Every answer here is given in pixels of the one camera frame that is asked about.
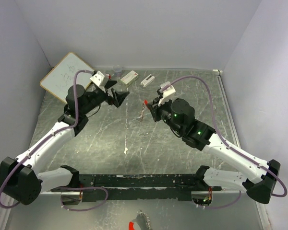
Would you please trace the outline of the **silver keyring with clips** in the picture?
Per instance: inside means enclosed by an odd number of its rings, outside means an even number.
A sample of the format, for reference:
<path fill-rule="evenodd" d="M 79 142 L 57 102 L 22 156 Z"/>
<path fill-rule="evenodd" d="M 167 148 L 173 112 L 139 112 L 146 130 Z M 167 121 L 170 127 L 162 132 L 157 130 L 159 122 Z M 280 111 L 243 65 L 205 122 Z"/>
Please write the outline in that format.
<path fill-rule="evenodd" d="M 139 115 L 139 117 L 138 117 L 138 120 L 139 120 L 140 122 L 143 121 L 145 108 L 146 108 L 146 105 L 144 105 L 144 102 L 142 102 L 141 112 L 140 112 L 140 115 Z"/>

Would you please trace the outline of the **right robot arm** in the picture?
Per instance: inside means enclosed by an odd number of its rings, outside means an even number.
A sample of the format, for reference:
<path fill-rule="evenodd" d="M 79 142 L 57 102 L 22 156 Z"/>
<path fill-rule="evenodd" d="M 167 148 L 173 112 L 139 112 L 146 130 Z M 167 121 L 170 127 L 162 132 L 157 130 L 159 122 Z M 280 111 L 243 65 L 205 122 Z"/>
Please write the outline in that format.
<path fill-rule="evenodd" d="M 195 177 L 198 190 L 207 187 L 222 187 L 245 192 L 261 204 L 270 202 L 280 163 L 276 160 L 261 160 L 233 145 L 206 123 L 195 119 L 195 109 L 184 99 L 159 105 L 160 99 L 144 102 L 155 122 L 163 121 L 172 132 L 191 148 L 215 155 L 234 167 L 236 171 L 206 168 Z"/>

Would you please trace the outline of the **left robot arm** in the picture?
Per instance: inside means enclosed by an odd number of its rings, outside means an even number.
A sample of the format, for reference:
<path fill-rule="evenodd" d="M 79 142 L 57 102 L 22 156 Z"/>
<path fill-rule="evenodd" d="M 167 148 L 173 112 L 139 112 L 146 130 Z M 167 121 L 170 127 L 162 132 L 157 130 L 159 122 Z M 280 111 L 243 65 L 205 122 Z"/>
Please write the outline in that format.
<path fill-rule="evenodd" d="M 16 158 L 5 158 L 0 164 L 0 198 L 6 194 L 23 205 L 31 204 L 40 193 L 63 187 L 75 191 L 80 187 L 79 171 L 63 165 L 56 170 L 41 169 L 58 150 L 76 137 L 88 122 L 87 113 L 103 102 L 120 107 L 129 91 L 116 91 L 115 80 L 109 80 L 105 88 L 95 87 L 87 92 L 76 84 L 68 89 L 64 113 L 53 128 L 35 145 Z"/>

